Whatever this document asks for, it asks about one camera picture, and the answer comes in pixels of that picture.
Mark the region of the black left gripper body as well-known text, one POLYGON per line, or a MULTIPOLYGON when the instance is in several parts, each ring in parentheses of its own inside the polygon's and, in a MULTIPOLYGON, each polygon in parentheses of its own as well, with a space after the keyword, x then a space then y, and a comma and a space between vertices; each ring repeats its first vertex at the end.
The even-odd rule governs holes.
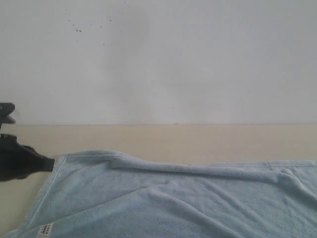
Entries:
POLYGON ((32 147, 20 145, 17 137, 0 135, 0 181, 25 179, 30 172, 29 156, 32 147))

